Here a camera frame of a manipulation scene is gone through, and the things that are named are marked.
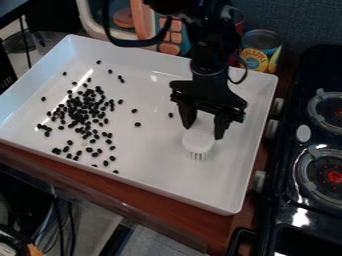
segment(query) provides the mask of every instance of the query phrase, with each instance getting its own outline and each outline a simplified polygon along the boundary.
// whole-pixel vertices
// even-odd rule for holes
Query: wooden table
[[[294,65],[280,70],[277,96],[285,96]],[[261,143],[255,170],[263,170],[267,147]],[[210,255],[224,255],[237,226],[253,227],[255,200],[247,194],[241,213],[219,216],[178,201],[110,180],[41,156],[0,144],[0,163],[117,212]]]

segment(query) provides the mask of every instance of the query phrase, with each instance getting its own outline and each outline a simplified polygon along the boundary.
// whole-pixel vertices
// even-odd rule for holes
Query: black stovetop
[[[258,255],[342,254],[339,97],[342,47],[318,46],[306,51],[300,59],[268,170]],[[319,102],[314,117],[308,113],[313,98]],[[322,125],[324,122],[333,129]],[[303,125],[311,131],[307,142],[300,142],[296,136]]]

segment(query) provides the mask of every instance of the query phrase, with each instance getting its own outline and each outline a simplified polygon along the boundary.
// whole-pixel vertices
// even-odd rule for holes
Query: white tray
[[[243,74],[237,68],[230,72],[235,80]],[[117,75],[126,83],[121,84]],[[116,104],[115,112],[108,114],[110,124],[103,129],[114,134],[115,151],[96,159],[83,152],[75,162],[51,150],[72,139],[74,153],[86,147],[84,140],[73,129],[59,131],[46,112],[63,102],[68,89],[75,89],[72,81],[82,84],[88,77],[92,78],[91,88],[99,85],[107,97],[122,98],[124,104]],[[181,143],[185,130],[177,106],[169,100],[169,82],[181,79],[191,79],[189,59],[68,36],[1,96],[0,141],[208,211],[235,214],[243,204],[278,79],[251,71],[244,83],[231,85],[248,101],[245,122],[233,123],[204,162],[186,156]],[[139,112],[132,114],[133,108]],[[169,112],[175,117],[169,118]],[[212,124],[212,115],[201,112],[198,118]],[[136,128],[135,122],[142,127]],[[49,138],[37,131],[38,123],[54,128]],[[104,140],[97,146],[108,148]],[[110,155],[117,160],[104,167],[102,161]]]

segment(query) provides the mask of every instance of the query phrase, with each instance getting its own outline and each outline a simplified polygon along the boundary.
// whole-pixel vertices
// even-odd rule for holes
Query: brush bristle
[[[191,158],[191,159],[194,159],[194,160],[199,160],[199,161],[204,161],[207,159],[207,156],[208,154],[207,153],[194,153],[194,152],[188,152],[188,156]]]

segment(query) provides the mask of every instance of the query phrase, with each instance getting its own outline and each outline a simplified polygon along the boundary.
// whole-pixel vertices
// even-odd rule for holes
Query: tin can
[[[242,37],[241,57],[251,70],[275,73],[282,41],[278,34],[264,29],[247,32]]]

